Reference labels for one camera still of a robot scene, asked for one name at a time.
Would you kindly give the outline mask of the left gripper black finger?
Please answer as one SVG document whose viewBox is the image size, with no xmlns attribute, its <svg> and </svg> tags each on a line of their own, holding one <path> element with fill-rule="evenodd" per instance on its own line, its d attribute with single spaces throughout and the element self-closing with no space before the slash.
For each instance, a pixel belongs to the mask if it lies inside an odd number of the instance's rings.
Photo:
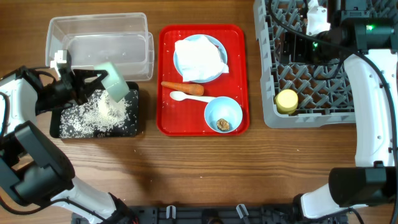
<svg viewBox="0 0 398 224">
<path fill-rule="evenodd" d="M 96 91 L 104 90 L 101 82 L 83 83 L 77 91 L 77 104 L 82 105 L 88 102 L 88 98 Z"/>
<path fill-rule="evenodd" d="M 73 70 L 77 80 L 85 83 L 86 80 L 89 82 L 101 82 L 108 76 L 106 70 L 85 70 L 85 69 L 74 69 Z"/>
</svg>

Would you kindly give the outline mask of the yellow cup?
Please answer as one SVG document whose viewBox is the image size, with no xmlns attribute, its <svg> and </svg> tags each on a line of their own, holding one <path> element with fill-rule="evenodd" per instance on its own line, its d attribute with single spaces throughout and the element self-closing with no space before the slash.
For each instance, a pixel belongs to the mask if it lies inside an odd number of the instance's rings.
<svg viewBox="0 0 398 224">
<path fill-rule="evenodd" d="M 280 114 L 292 114 L 298 107 L 298 94 L 290 89 L 282 90 L 275 98 L 275 105 Z"/>
</svg>

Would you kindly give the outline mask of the brown food scrap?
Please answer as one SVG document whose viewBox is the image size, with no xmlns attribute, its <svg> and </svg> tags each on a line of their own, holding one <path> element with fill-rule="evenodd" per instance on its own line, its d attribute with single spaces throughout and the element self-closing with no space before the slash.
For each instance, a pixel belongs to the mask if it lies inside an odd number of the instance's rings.
<svg viewBox="0 0 398 224">
<path fill-rule="evenodd" d="M 230 126 L 227 120 L 221 118 L 216 122 L 216 126 L 220 131 L 229 131 Z"/>
</svg>

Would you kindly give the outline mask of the light blue bowl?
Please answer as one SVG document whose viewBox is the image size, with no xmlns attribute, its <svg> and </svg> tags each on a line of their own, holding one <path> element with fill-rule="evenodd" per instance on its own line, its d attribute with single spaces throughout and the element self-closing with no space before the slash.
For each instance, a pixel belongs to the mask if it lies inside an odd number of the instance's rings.
<svg viewBox="0 0 398 224">
<path fill-rule="evenodd" d="M 205 106 L 204 118 L 208 127 L 213 131 L 222 134 L 232 133 L 237 130 L 243 121 L 243 110 L 234 99 L 227 96 L 219 96 Z M 216 122 L 221 118 L 229 123 L 229 131 L 220 131 L 217 128 Z"/>
</svg>

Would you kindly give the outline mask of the green bowl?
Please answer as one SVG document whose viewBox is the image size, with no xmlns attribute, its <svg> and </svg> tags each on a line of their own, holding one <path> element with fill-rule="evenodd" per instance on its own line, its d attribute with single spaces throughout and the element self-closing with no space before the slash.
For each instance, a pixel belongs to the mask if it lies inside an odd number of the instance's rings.
<svg viewBox="0 0 398 224">
<path fill-rule="evenodd" d="M 108 73 L 101 83 L 115 102 L 121 101 L 129 93 L 129 87 L 114 63 L 106 62 L 95 65 L 94 69 L 105 70 Z"/>
</svg>

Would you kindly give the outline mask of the white plastic spoon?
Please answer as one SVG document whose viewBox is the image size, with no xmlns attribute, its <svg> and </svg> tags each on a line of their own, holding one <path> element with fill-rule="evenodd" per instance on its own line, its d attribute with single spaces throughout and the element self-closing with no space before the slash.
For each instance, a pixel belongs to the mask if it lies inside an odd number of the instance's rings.
<svg viewBox="0 0 398 224">
<path fill-rule="evenodd" d="M 182 91 L 172 91 L 170 93 L 171 99 L 175 101 L 183 101 L 183 100 L 196 100 L 196 101 L 202 101 L 205 103 L 209 103 L 212 100 L 215 99 L 215 97 L 212 96 L 195 96 L 195 95 L 188 95 Z"/>
</svg>

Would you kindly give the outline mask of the orange carrot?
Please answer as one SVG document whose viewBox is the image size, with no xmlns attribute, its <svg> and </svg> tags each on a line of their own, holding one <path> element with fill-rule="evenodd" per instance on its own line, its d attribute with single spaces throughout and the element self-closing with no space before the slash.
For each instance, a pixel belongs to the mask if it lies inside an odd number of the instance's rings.
<svg viewBox="0 0 398 224">
<path fill-rule="evenodd" d="M 199 84 L 184 84 L 184 83 L 173 83 L 173 82 L 161 82 L 161 85 L 166 88 L 170 88 L 177 91 L 182 91 L 184 93 L 202 96 L 205 92 L 203 86 Z"/>
</svg>

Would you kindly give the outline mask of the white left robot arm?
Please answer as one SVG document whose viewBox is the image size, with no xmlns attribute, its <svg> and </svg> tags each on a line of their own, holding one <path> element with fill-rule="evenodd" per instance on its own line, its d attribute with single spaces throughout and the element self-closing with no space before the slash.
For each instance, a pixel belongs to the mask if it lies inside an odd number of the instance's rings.
<svg viewBox="0 0 398 224">
<path fill-rule="evenodd" d="M 21 206 L 69 210 L 89 223 L 138 223 L 136 214 L 111 193 L 96 190 L 75 175 L 68 157 L 35 125 L 36 116 L 82 105 L 108 80 L 110 66 L 94 70 L 57 69 L 58 80 L 43 85 L 43 68 L 22 66 L 1 78 L 1 188 Z"/>
</svg>

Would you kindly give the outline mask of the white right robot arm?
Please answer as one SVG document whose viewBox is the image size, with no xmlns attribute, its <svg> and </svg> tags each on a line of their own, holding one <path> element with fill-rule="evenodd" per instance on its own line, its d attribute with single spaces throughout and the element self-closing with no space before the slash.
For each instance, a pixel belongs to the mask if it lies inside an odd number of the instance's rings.
<svg viewBox="0 0 398 224">
<path fill-rule="evenodd" d="M 287 29 L 281 59 L 339 61 L 353 95 L 355 166 L 334 168 L 328 183 L 298 197 L 303 220 L 397 203 L 397 22 L 366 1 L 305 1 L 304 33 Z"/>
</svg>

